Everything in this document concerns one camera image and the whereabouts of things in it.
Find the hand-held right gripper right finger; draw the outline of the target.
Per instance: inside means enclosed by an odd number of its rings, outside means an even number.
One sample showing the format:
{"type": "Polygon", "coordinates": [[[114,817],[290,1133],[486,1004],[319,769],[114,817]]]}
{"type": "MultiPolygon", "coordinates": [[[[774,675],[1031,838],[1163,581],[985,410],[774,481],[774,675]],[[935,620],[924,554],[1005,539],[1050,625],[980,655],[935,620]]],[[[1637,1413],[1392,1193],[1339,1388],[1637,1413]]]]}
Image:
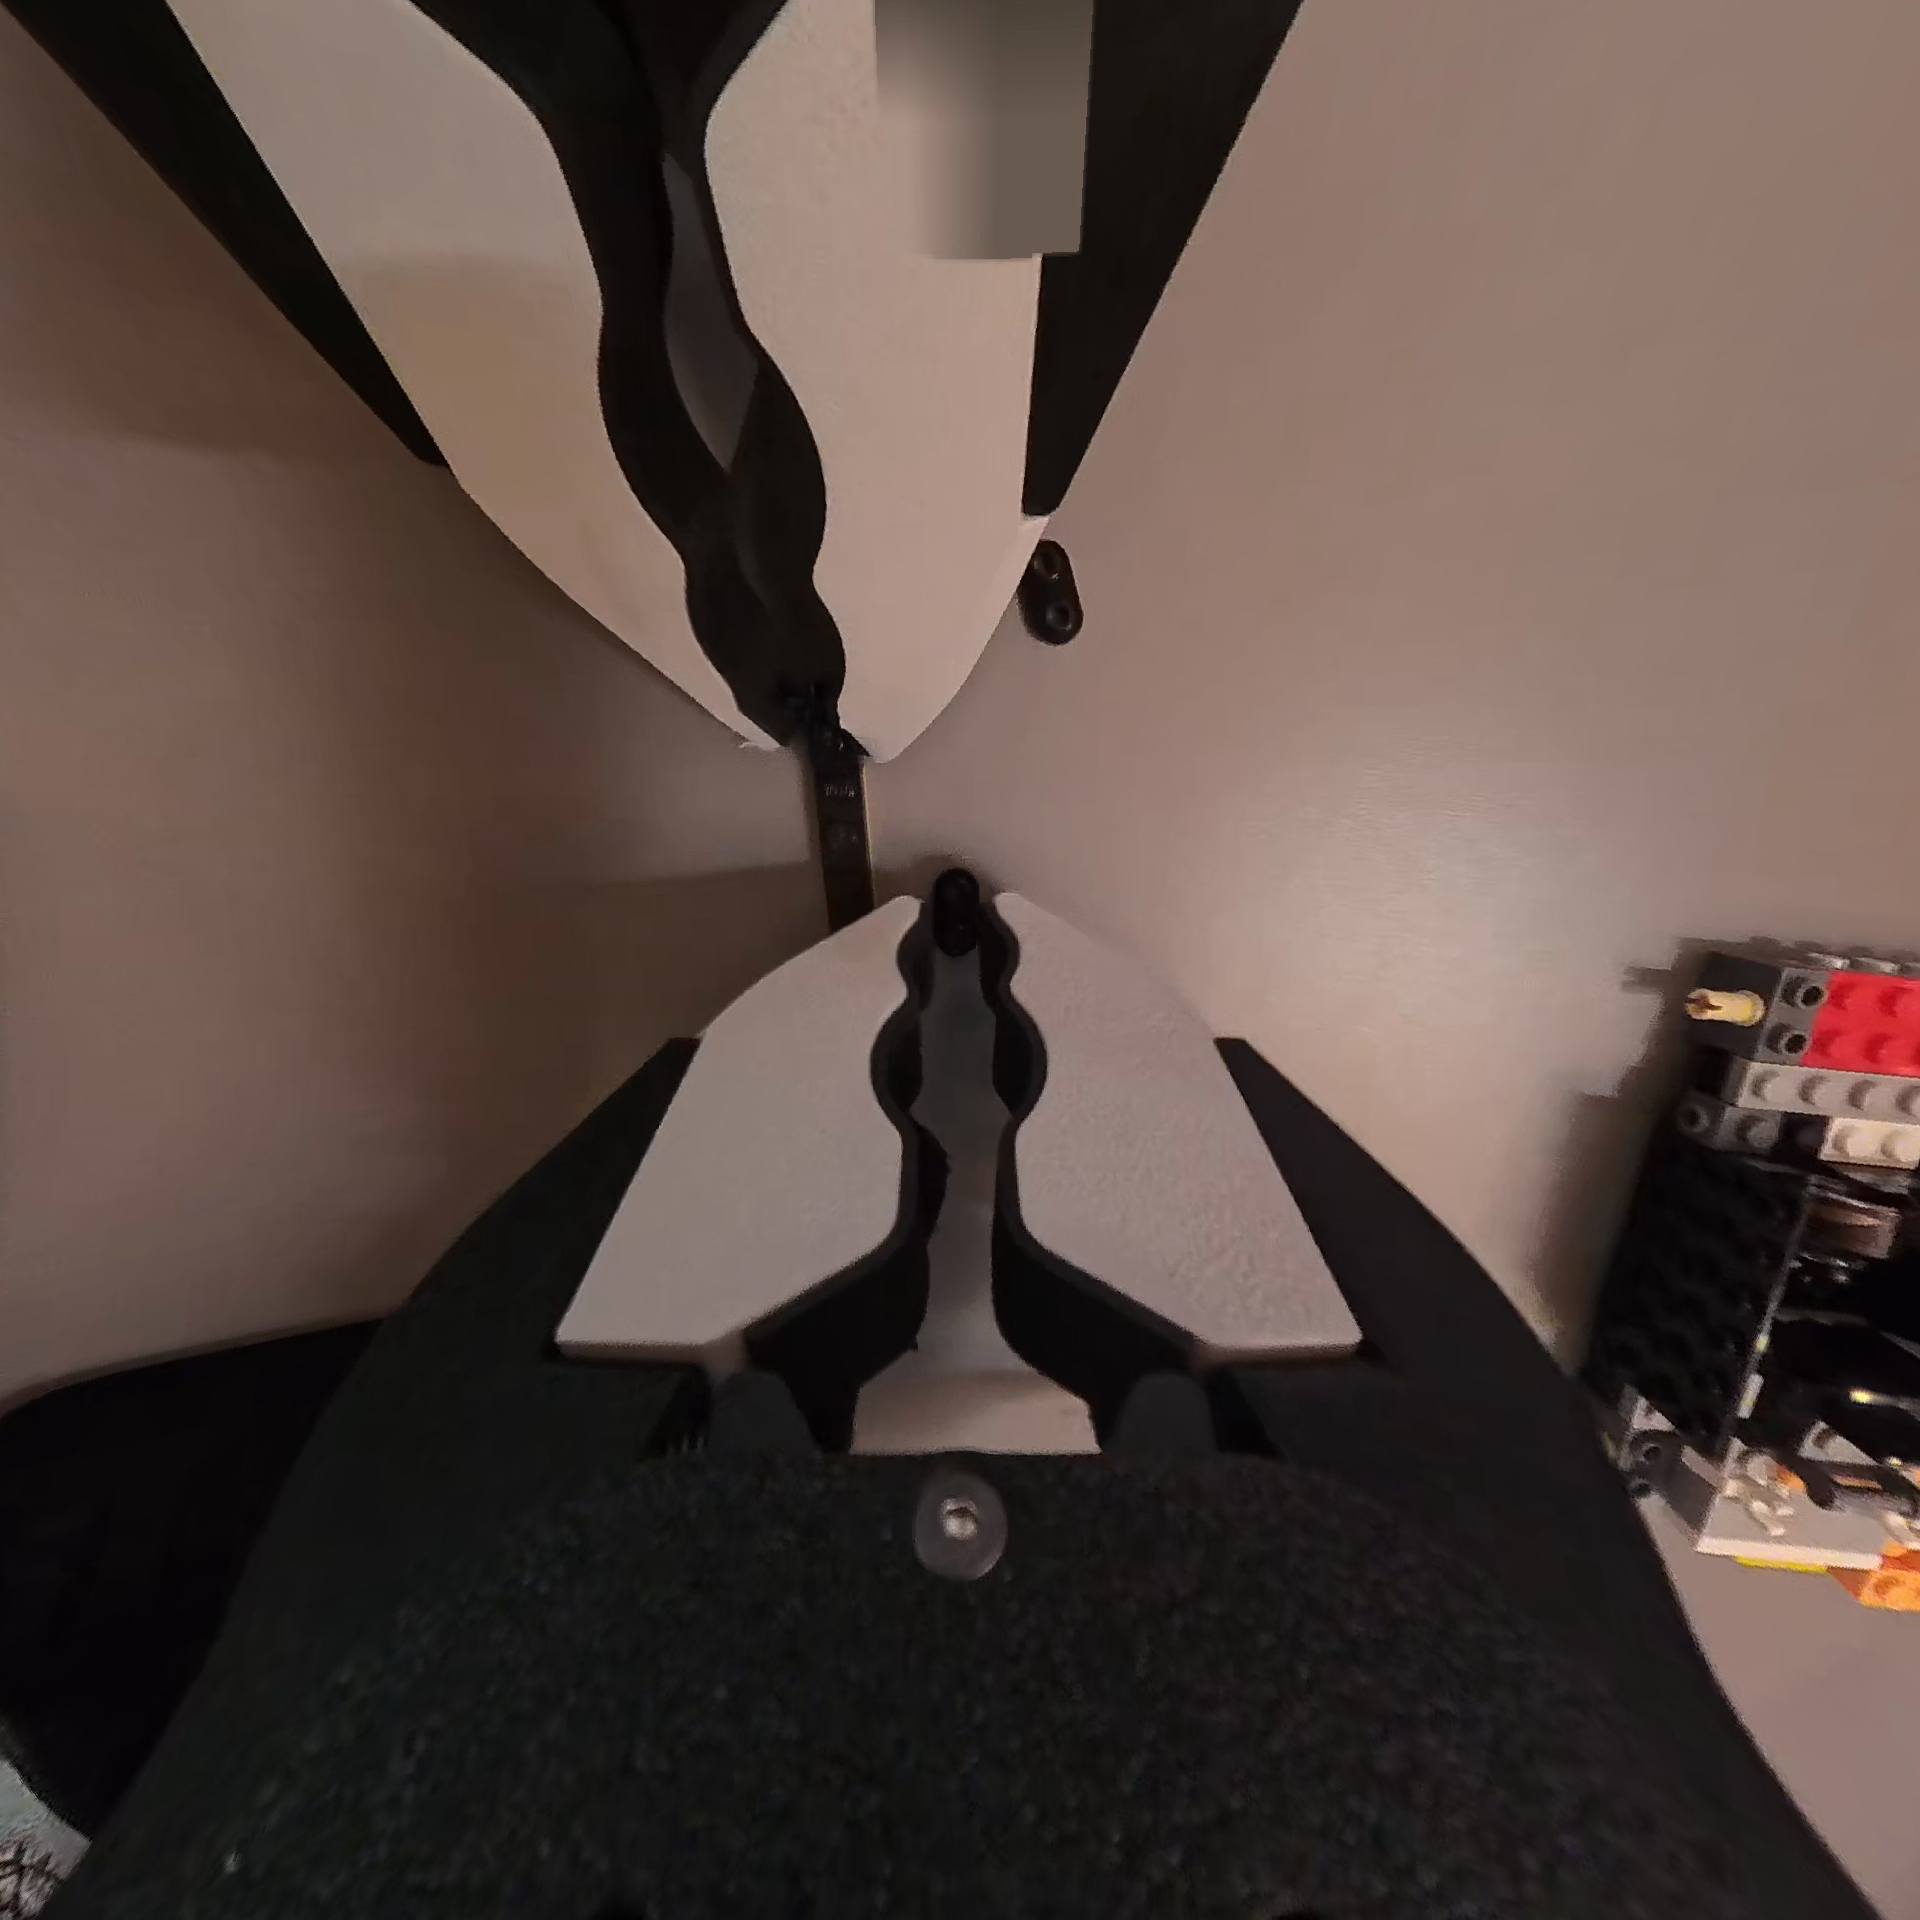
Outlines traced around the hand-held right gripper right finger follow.
{"type": "Polygon", "coordinates": [[[1036,1252],[1201,1361],[1354,1355],[1354,1309],[1200,1011],[1031,900],[1000,895],[994,930],[1036,1076],[1009,1097],[1036,1252]]]}

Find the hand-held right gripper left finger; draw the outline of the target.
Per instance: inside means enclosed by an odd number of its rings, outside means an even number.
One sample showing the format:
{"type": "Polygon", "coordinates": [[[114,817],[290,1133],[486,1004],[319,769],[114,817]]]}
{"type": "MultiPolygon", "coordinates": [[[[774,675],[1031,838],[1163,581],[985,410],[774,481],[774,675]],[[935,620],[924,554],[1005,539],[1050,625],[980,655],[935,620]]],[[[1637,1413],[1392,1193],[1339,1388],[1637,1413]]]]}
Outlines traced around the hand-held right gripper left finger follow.
{"type": "Polygon", "coordinates": [[[706,1024],[563,1314],[564,1355],[716,1365],[902,1244],[929,953],[924,901],[899,897],[706,1024]]]}

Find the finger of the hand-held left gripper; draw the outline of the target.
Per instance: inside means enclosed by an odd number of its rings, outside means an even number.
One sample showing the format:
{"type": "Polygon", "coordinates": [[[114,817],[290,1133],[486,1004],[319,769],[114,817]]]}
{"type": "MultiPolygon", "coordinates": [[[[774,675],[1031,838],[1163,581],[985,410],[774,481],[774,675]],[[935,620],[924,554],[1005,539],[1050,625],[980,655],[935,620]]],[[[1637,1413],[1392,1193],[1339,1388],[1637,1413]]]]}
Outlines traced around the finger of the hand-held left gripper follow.
{"type": "Polygon", "coordinates": [[[669,360],[652,89],[603,6],[171,6],[467,498],[754,747],[794,739],[669,360]]]}
{"type": "Polygon", "coordinates": [[[905,754],[967,684],[1042,523],[1025,510],[1042,238],[972,6],[781,6],[705,139],[744,323],[800,403],[826,510],[811,586],[840,715],[905,754]]]}

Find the long black orange brick strip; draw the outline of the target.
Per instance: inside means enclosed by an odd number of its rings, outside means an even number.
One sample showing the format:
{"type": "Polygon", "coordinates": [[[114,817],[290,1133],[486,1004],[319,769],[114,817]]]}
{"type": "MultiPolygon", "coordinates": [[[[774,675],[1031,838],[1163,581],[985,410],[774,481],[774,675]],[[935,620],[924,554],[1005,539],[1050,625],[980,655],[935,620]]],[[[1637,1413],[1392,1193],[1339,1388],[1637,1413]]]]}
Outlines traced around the long black orange brick strip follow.
{"type": "Polygon", "coordinates": [[[866,750],[848,731],[838,694],[816,684],[805,701],[805,760],[829,932],[876,908],[866,750]]]}

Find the grey desk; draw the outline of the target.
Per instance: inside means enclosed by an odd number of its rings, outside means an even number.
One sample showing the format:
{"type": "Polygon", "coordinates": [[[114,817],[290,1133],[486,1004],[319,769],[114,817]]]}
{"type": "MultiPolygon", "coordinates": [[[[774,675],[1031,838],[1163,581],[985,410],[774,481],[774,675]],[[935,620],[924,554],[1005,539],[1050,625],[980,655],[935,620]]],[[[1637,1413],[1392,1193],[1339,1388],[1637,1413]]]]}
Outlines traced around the grey desk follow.
{"type": "MultiPolygon", "coordinates": [[[[1915,948],[1915,6],[1307,6],[876,772],[1573,1355],[1693,948],[1915,948]]],[[[741,750],[6,19],[6,1396],[366,1317],[825,930],[741,750]]]]}

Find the black brick car chassis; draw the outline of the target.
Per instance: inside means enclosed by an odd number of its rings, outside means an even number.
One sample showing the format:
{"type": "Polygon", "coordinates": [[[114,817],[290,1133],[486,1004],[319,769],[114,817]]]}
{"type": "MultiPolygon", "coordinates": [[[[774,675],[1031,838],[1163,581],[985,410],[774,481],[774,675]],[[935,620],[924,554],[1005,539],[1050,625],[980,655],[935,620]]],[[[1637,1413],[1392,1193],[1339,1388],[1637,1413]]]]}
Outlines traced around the black brick car chassis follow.
{"type": "Polygon", "coordinates": [[[1700,1555],[1917,1611],[1915,952],[1706,948],[1584,1379],[1700,1555]]]}

